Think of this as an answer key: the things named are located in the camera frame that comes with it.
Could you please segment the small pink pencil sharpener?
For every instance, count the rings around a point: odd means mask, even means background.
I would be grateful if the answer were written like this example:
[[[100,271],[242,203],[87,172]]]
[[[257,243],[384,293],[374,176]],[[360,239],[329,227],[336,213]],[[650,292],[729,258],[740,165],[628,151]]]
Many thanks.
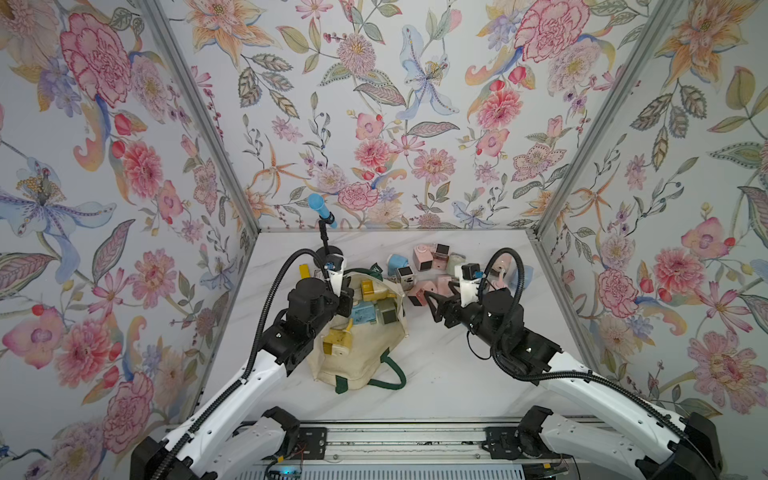
[[[432,268],[445,271],[450,257],[450,247],[446,244],[435,243],[431,253],[433,258]]]

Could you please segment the pink square pencil sharpener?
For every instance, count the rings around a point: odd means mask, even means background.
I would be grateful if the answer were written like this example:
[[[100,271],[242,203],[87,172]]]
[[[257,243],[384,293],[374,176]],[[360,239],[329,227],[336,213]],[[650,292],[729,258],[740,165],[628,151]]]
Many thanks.
[[[437,287],[431,280],[418,281],[414,287],[407,293],[407,298],[412,305],[423,307],[427,304],[426,293],[436,293]]]

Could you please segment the mint green pencil sharpener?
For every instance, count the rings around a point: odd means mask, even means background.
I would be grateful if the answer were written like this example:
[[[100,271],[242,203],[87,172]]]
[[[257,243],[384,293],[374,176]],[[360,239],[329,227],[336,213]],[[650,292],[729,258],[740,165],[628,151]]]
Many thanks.
[[[459,253],[451,253],[446,263],[446,272],[456,278],[461,276],[461,267],[466,263],[467,258]]]

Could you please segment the pale green cube sharpener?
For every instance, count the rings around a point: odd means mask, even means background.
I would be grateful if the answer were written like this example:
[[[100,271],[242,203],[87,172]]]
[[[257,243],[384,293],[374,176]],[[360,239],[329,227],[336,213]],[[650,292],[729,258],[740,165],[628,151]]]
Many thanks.
[[[404,292],[410,292],[416,285],[416,275],[410,266],[397,269],[397,280]]]

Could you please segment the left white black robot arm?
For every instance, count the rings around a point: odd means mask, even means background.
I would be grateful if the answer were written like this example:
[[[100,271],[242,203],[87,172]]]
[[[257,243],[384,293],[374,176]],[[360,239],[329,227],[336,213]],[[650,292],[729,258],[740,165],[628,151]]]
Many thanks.
[[[280,407],[254,423],[251,409],[286,379],[315,348],[320,332],[353,304],[349,279],[305,278],[288,294],[288,305],[267,320],[271,290],[245,364],[230,382],[162,440],[142,441],[131,455],[132,479],[232,479],[252,463],[277,463],[299,448],[300,421]]]

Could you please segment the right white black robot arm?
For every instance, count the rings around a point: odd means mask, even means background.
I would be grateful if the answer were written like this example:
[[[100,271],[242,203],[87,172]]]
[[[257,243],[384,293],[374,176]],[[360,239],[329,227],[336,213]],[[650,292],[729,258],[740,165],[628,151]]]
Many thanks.
[[[428,292],[425,299],[436,322],[462,325],[486,343],[503,373],[571,401],[604,425],[584,426],[534,405],[512,432],[489,437],[490,450],[513,458],[570,456],[630,479],[720,478],[722,454],[711,420],[658,407],[589,369],[527,328],[524,309],[508,290],[468,304],[460,295]]]

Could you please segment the cream green tote bag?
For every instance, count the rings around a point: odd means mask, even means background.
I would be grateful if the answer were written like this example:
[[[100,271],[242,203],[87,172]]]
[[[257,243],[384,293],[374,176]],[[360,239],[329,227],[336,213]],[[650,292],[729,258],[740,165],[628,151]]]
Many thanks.
[[[407,385],[407,376],[393,358],[393,351],[408,335],[402,288],[376,272],[350,269],[345,273],[353,289],[353,306],[348,317],[336,316],[314,341],[314,350],[307,358],[312,378],[334,388],[337,394],[370,386],[397,391]],[[362,300],[360,283],[374,280],[390,289],[390,297],[398,305],[396,323],[383,325],[377,317],[376,302]],[[322,341],[330,329],[349,329],[353,335],[351,353],[343,357],[323,353]]]

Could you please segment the blue cube pencil sharpener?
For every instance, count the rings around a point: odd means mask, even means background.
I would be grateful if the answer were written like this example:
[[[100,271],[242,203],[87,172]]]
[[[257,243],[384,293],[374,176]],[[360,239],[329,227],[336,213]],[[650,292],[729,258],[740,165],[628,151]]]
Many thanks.
[[[524,265],[523,289],[527,289],[534,278],[534,268],[530,265]]]

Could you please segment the large pink pencil sharpener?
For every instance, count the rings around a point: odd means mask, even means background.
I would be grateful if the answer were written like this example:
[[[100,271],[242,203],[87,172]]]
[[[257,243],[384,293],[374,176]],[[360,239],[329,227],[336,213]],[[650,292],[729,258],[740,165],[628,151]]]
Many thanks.
[[[418,244],[413,248],[414,268],[418,272],[431,270],[434,264],[433,247],[428,244]]]

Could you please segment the light blue pencil sharpener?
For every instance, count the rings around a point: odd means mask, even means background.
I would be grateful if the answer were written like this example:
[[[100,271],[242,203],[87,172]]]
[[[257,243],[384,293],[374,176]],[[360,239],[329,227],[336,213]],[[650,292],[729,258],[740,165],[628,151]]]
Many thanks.
[[[399,274],[399,270],[409,267],[409,260],[399,254],[391,254],[387,259],[387,272],[389,277],[396,277]]]

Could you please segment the pink round pencil sharpener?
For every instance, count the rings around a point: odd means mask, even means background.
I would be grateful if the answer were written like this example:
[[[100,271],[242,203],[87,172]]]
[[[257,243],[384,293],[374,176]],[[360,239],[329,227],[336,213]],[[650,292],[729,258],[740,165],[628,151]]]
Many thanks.
[[[515,261],[510,253],[502,253],[493,263],[492,272],[498,278],[504,278],[515,268]]]

